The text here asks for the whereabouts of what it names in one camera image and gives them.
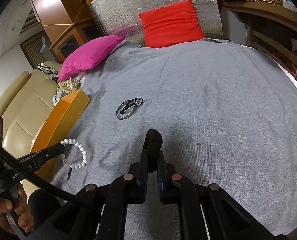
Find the gray bedsheet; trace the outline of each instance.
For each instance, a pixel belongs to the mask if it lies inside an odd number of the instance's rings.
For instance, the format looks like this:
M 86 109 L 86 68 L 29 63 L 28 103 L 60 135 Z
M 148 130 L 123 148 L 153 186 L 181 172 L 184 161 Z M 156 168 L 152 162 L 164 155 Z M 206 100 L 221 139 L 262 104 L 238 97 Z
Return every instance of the gray bedsheet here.
M 194 183 L 216 182 L 273 234 L 297 227 L 297 88 L 268 56 L 204 39 L 144 48 L 120 43 L 86 75 L 91 101 L 69 134 L 84 145 L 85 168 L 58 160 L 53 184 L 73 194 L 111 183 L 137 162 L 146 131 L 163 135 L 167 162 Z M 142 97 L 130 118 L 117 107 Z M 81 162 L 76 147 L 67 149 Z M 176 206 L 158 201 L 156 174 L 144 205 L 129 205 L 125 239 L 179 239 Z

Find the magenta cushion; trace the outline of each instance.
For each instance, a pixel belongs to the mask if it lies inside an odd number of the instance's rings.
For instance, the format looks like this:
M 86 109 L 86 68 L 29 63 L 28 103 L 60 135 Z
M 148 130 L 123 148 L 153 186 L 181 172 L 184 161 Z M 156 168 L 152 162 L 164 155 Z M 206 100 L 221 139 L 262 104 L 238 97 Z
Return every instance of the magenta cushion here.
M 118 35 L 104 36 L 80 46 L 65 59 L 58 80 L 64 81 L 96 67 L 124 38 Z

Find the silver rivet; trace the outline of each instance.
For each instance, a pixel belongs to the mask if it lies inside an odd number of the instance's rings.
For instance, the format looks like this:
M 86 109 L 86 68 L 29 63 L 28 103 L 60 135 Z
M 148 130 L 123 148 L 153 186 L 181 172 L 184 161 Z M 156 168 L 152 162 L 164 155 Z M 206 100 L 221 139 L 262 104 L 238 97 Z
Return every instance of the silver rivet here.
M 219 188 L 220 188 L 219 184 L 216 184 L 216 183 L 210 184 L 210 189 L 211 190 L 219 190 Z
M 124 178 L 125 180 L 131 180 L 131 179 L 134 178 L 134 176 L 133 176 L 133 174 L 128 173 L 128 174 L 125 174 L 123 178 Z
M 172 176 L 172 179 L 173 179 L 173 180 L 176 180 L 176 181 L 179 181 L 179 180 L 182 179 L 182 176 L 179 175 L 179 174 L 174 174 L 174 175 Z
M 95 184 L 88 184 L 85 187 L 86 191 L 94 191 L 96 189 L 96 185 Z

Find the red cushion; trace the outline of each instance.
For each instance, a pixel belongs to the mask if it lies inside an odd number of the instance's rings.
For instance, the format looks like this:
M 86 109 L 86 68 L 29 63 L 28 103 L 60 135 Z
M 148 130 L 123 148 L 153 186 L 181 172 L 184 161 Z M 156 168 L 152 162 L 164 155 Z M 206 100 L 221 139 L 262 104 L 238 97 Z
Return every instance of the red cushion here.
M 191 0 L 149 10 L 139 17 L 147 47 L 162 48 L 205 38 Z

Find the white label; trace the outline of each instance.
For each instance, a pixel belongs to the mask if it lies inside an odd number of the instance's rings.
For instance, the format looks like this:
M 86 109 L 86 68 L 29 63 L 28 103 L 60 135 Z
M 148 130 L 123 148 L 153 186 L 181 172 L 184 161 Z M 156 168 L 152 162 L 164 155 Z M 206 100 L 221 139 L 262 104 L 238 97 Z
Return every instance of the white label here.
M 11 216 L 6 216 L 6 218 L 11 226 L 16 226 L 15 221 Z

